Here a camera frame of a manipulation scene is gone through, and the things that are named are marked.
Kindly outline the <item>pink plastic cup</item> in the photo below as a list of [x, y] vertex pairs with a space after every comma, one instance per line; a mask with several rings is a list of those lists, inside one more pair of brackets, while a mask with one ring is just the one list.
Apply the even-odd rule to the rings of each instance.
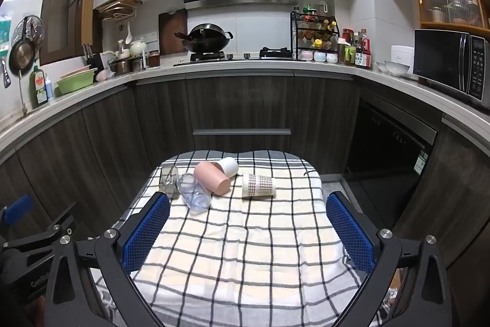
[[200, 162], [195, 167], [194, 177], [209, 192], [217, 195], [226, 194], [231, 187], [230, 179], [209, 161]]

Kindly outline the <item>clear plastic cup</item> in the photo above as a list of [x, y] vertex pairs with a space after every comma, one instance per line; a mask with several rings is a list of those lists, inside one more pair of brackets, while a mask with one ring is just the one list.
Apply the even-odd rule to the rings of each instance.
[[206, 212], [211, 204], [211, 194], [204, 189], [191, 173], [185, 173], [178, 179], [178, 189], [189, 212], [199, 214]]

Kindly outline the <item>white plastic cup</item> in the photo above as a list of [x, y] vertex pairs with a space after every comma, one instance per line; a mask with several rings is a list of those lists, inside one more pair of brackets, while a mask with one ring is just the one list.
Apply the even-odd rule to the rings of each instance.
[[228, 178], [235, 177], [238, 174], [238, 162], [233, 157], [225, 157], [218, 161], [213, 161], [213, 165]]

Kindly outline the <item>red patterned paper cup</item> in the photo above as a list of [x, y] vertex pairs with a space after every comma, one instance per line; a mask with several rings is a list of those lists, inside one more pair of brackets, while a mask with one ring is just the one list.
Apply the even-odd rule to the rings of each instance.
[[243, 175], [243, 198], [274, 197], [276, 187], [271, 177], [245, 173]]

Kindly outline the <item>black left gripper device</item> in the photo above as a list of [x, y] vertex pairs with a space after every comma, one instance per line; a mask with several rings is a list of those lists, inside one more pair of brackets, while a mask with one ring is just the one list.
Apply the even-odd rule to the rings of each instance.
[[81, 209], [72, 203], [44, 232], [9, 239], [31, 208], [25, 196], [1, 209], [1, 325], [111, 326], [90, 272], [95, 244], [74, 237]]

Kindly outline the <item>black dishwasher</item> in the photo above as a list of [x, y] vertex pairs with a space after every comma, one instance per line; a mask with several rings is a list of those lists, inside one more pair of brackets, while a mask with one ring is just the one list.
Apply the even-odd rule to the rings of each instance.
[[437, 131], [376, 96], [360, 98], [344, 178], [360, 209], [393, 228], [413, 197]]

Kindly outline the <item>black white checkered cloth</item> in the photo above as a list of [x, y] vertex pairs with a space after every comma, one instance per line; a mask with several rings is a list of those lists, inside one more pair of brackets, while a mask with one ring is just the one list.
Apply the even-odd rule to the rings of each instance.
[[271, 177], [273, 197], [243, 197], [243, 180], [193, 214], [181, 198], [131, 277], [166, 326], [330, 326], [360, 288], [326, 215], [316, 169], [295, 155], [235, 155], [240, 175]]

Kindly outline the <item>green dish soap bottle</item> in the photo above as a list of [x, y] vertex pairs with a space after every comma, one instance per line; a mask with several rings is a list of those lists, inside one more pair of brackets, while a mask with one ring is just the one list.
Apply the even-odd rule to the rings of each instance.
[[38, 65], [33, 67], [29, 75], [29, 94], [33, 108], [48, 102], [46, 75]]

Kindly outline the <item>green plastic basin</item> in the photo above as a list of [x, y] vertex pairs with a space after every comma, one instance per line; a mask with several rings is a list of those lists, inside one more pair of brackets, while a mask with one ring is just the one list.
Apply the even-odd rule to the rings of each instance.
[[57, 82], [61, 95], [67, 95], [94, 83], [96, 69], [79, 71]]

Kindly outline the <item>white ceramic bowl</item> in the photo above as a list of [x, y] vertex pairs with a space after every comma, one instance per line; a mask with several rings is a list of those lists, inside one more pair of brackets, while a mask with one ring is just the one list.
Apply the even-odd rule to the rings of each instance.
[[409, 71], [409, 66], [395, 61], [385, 61], [387, 72], [393, 76], [404, 76]]

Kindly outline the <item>black microwave oven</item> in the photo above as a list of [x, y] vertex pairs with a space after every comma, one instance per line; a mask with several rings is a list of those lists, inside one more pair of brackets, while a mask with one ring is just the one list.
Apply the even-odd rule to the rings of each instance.
[[415, 30], [413, 72], [489, 107], [489, 42], [481, 36]]

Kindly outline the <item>hanging frying pan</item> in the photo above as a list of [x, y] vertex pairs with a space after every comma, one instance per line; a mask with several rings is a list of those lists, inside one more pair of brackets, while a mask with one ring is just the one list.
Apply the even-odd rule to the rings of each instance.
[[22, 35], [12, 46], [9, 56], [9, 68], [13, 75], [25, 75], [34, 63], [36, 50], [32, 39], [27, 35], [28, 18], [22, 19]]

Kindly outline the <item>black spice rack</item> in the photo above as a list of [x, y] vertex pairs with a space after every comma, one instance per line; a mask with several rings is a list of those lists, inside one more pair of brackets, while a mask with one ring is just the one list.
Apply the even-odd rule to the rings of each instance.
[[303, 61], [327, 61], [326, 54], [338, 53], [340, 28], [334, 16], [315, 11], [290, 14], [290, 48], [292, 58]]

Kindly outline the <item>black wok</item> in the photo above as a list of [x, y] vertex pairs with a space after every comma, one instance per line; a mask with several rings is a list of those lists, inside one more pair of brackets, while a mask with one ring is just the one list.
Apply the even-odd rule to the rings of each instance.
[[199, 24], [189, 34], [176, 32], [175, 36], [182, 41], [187, 51], [197, 54], [220, 52], [233, 38], [231, 32], [225, 32], [212, 23]]

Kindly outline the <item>wooden cutting board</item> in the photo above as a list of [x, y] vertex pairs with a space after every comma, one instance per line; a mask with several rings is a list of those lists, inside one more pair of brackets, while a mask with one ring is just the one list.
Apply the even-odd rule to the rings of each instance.
[[173, 13], [160, 13], [158, 20], [160, 55], [186, 53], [183, 41], [175, 33], [188, 33], [188, 13], [185, 8]]

